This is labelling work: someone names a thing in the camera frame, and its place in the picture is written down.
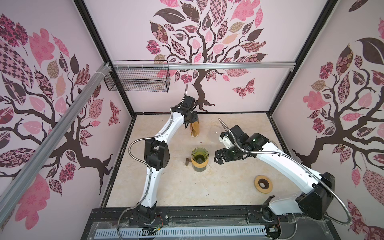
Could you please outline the green glass dripper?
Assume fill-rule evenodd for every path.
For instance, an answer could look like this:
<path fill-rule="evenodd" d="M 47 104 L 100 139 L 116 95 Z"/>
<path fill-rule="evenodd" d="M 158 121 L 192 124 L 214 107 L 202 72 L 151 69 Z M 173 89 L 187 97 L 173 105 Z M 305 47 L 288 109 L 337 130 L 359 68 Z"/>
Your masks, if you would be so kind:
<path fill-rule="evenodd" d="M 195 148 L 192 150 L 191 157 L 197 164 L 203 164 L 209 160 L 209 152 L 205 148 Z"/>

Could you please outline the grey glass carafe mug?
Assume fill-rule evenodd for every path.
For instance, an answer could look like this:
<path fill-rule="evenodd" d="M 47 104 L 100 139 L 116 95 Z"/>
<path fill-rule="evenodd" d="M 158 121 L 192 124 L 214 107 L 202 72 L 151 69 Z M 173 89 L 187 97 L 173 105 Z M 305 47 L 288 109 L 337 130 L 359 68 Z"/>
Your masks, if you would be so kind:
<path fill-rule="evenodd" d="M 206 160 L 202 163 L 198 163 L 195 160 L 189 159 L 189 158 L 186 158 L 186 160 L 185 160 L 186 166 L 188 166 L 189 164 L 192 164 L 194 171 L 199 172 L 199 173 L 206 170 L 208 163 L 209 163 L 208 160 Z"/>

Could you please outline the wooden ring holder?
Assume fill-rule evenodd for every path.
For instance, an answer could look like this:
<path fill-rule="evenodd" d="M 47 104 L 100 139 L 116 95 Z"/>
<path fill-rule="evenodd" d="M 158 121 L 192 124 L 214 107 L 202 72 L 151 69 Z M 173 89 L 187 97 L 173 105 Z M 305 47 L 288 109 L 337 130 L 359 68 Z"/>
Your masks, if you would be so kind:
<path fill-rule="evenodd" d="M 206 168 L 208 163 L 209 163 L 209 160 L 206 160 L 203 163 L 198 163 L 198 162 L 196 162 L 195 160 L 192 159 L 193 167 L 197 168 L 197 169 L 204 169 L 204 168 Z"/>
<path fill-rule="evenodd" d="M 273 184 L 271 180 L 263 175 L 256 176 L 254 185 L 260 193 L 268 194 L 273 190 Z"/>

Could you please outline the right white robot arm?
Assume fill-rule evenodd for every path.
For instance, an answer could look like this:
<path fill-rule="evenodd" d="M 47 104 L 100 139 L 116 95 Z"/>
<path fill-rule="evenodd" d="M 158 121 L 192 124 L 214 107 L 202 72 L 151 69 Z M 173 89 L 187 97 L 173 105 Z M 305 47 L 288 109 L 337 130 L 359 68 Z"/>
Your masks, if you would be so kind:
<path fill-rule="evenodd" d="M 325 216 L 334 199 L 331 192 L 324 187 L 327 185 L 331 190 L 335 189 L 336 179 L 332 174 L 321 174 L 299 166 L 298 162 L 289 159 L 273 142 L 259 133 L 251 137 L 242 134 L 237 140 L 229 132 L 221 133 L 219 141 L 225 146 L 215 152 L 214 161 L 219 165 L 249 157 L 258 158 L 278 170 L 301 190 L 288 197 L 272 197 L 269 200 L 268 208 L 276 216 L 304 213 L 315 220 L 321 220 Z"/>

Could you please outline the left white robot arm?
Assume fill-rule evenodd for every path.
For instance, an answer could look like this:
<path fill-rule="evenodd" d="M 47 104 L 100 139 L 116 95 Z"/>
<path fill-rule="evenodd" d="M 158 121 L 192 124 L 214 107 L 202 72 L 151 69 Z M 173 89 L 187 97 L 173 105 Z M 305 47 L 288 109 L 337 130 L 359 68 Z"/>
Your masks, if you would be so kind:
<path fill-rule="evenodd" d="M 147 176 L 142 200 L 139 204 L 139 217 L 145 223 L 155 219 L 157 190 L 164 168 L 170 161 L 169 143 L 181 126 L 187 127 L 198 120 L 196 99 L 183 97 L 182 101 L 171 108 L 170 117 L 162 129 L 151 138 L 145 138 L 144 162 Z"/>

